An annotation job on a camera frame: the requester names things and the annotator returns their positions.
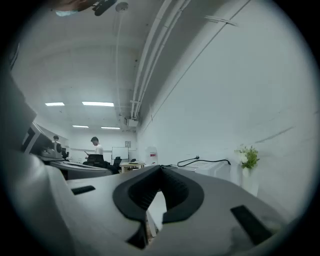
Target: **rectangular fluorescent light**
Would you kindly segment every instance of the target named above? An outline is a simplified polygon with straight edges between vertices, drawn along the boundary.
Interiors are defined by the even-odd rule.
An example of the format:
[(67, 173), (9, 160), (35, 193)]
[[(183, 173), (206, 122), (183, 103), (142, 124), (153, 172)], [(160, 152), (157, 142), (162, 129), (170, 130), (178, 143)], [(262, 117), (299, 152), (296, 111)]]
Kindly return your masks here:
[(115, 105), (111, 102), (82, 102), (85, 106), (104, 106), (104, 107), (114, 107)]
[(85, 126), (85, 125), (72, 125), (72, 126), (77, 128), (89, 128), (89, 126)]
[(47, 106), (64, 106), (65, 104), (63, 102), (53, 102), (53, 103), (45, 103)]
[(115, 130), (120, 130), (119, 127), (101, 127), (102, 129), (115, 129)]

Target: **potted plant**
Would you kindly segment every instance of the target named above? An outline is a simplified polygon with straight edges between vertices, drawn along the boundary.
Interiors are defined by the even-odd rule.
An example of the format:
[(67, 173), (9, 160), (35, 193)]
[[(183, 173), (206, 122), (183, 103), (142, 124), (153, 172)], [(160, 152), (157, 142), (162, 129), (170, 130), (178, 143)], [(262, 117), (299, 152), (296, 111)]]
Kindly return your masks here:
[(258, 158), (258, 151), (254, 147), (238, 149), (234, 151), (240, 160), (240, 165), (242, 168), (242, 182), (241, 186), (243, 189), (248, 191), (254, 196), (258, 194), (258, 179), (256, 175), (253, 175), (257, 163), (260, 160)]

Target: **white vase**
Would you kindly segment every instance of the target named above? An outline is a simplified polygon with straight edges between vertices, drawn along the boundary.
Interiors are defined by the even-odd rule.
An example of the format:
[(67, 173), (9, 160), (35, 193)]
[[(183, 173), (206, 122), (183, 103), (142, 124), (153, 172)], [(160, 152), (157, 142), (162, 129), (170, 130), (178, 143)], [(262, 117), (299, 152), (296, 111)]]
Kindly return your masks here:
[(259, 182), (257, 170), (244, 168), (242, 170), (241, 187), (253, 196), (258, 195)]

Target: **whiteboard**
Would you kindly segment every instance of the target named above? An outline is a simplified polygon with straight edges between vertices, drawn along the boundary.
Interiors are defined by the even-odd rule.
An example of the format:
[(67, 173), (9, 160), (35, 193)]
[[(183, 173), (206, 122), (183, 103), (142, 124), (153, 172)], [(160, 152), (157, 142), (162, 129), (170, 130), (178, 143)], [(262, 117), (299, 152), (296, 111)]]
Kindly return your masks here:
[(121, 159), (128, 159), (129, 148), (128, 147), (112, 147), (112, 159), (120, 157)]

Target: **white shirt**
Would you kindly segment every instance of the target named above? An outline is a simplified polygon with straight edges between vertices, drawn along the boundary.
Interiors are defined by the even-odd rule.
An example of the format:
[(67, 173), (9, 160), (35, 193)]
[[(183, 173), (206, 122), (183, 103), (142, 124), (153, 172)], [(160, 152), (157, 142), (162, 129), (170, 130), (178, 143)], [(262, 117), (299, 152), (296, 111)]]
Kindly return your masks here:
[(96, 155), (103, 155), (104, 154), (104, 148), (98, 144), (95, 148), (95, 152)]

